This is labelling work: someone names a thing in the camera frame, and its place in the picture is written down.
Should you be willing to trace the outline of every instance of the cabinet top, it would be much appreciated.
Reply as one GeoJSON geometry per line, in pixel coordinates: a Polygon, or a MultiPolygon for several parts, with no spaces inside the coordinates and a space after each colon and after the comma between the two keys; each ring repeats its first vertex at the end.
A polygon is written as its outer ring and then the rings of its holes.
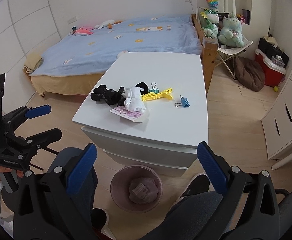
{"type": "Polygon", "coordinates": [[[129,88],[145,82],[151,89],[155,82],[162,91],[173,88],[173,100],[166,98],[145,102],[148,119],[135,123],[110,112],[108,106],[87,96],[72,121],[103,132],[145,140],[196,147],[208,141],[205,83],[199,55],[169,52],[132,52],[120,56],[95,87],[129,88]],[[190,107],[175,107],[180,95],[190,107]]]}

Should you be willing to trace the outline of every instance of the pink trash bin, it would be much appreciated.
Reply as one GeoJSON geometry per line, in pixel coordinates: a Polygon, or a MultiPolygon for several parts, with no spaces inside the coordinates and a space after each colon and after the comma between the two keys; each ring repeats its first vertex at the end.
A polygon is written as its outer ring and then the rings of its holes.
{"type": "Polygon", "coordinates": [[[163,195],[163,184],[160,177],[151,168],[142,165],[126,166],[118,171],[110,184],[113,201],[121,209],[131,213],[145,213],[156,207],[163,195]],[[157,199],[148,204],[136,204],[129,199],[129,183],[137,178],[152,178],[158,188],[157,199]]]}

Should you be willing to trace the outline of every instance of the wooden bed post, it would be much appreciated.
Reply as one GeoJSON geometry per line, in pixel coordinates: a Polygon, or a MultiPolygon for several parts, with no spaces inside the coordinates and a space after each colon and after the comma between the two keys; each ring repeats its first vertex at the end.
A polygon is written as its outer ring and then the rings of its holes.
{"type": "Polygon", "coordinates": [[[206,94],[208,93],[209,85],[212,80],[214,67],[215,67],[215,60],[218,51],[218,41],[216,39],[207,38],[200,26],[200,23],[196,20],[195,14],[192,14],[193,24],[196,28],[198,38],[203,46],[202,52],[202,63],[203,63],[203,73],[204,73],[204,81],[205,81],[205,89],[206,94]]]}

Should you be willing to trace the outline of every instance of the bed sheet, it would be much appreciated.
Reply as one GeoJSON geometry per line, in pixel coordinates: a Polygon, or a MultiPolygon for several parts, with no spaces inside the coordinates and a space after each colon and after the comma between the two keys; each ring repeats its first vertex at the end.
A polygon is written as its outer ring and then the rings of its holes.
{"type": "Polygon", "coordinates": [[[87,36],[66,36],[47,49],[42,55],[43,64],[30,76],[104,73],[124,50],[201,54],[200,40],[189,15],[131,19],[113,25],[112,29],[105,27],[93,32],[87,36]]]}

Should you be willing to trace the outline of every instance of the yellow plastic clip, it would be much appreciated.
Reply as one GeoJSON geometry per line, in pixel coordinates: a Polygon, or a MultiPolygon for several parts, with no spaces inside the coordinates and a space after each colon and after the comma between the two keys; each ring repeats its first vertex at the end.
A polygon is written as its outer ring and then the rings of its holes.
{"type": "Polygon", "coordinates": [[[149,101],[149,100],[155,100],[158,98],[167,98],[168,100],[172,100],[173,97],[169,95],[173,91],[172,88],[166,89],[158,94],[155,94],[154,92],[150,92],[146,95],[142,95],[142,101],[149,101]]]}

